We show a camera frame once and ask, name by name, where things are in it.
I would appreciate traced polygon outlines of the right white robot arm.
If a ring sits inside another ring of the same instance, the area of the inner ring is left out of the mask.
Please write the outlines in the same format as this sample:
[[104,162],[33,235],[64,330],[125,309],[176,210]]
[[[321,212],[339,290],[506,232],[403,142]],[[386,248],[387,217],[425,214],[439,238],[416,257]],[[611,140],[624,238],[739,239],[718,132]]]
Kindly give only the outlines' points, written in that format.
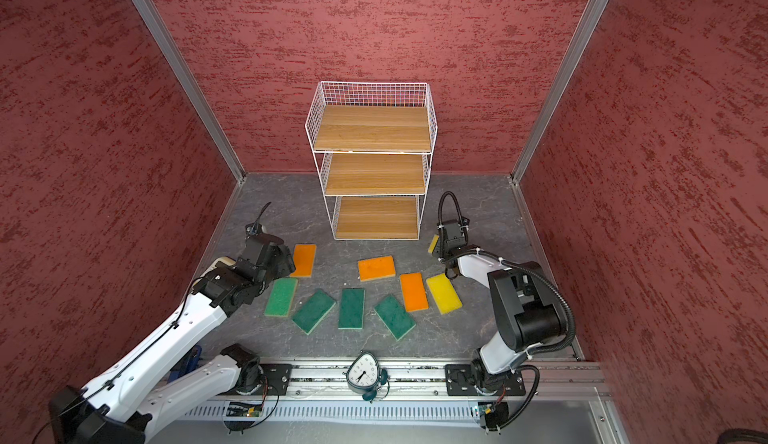
[[490,392],[533,356],[569,347],[576,336],[574,313],[535,262],[514,263],[468,242],[457,220],[437,226],[432,253],[453,275],[490,293],[496,333],[479,348],[472,383]]

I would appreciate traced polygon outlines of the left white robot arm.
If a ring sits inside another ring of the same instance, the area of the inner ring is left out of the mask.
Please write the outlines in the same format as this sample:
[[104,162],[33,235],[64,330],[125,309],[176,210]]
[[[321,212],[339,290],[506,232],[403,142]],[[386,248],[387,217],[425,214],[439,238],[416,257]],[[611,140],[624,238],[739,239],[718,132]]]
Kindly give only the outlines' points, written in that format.
[[66,386],[51,399],[55,442],[146,443],[218,394],[264,399],[268,381],[260,360],[239,344],[167,385],[160,381],[203,337],[294,270],[282,239],[263,232],[248,236],[237,259],[217,259],[193,281],[178,308],[121,360],[83,387]]

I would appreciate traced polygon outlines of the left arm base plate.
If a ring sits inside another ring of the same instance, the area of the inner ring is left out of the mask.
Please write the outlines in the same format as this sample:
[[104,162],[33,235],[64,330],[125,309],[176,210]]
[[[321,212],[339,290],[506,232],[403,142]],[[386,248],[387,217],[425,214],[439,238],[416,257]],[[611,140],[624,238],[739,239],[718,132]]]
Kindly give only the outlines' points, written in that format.
[[285,396],[291,380],[290,364],[261,364],[244,370],[232,392],[240,396]]

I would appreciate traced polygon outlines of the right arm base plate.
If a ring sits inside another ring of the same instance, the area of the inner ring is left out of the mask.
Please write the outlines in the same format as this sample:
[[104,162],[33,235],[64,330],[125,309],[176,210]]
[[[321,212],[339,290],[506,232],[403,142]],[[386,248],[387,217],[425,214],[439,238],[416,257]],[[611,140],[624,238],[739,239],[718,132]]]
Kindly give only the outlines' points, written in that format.
[[526,394],[520,373],[492,375],[489,381],[471,364],[448,364],[444,367],[446,391],[450,397],[522,397]]

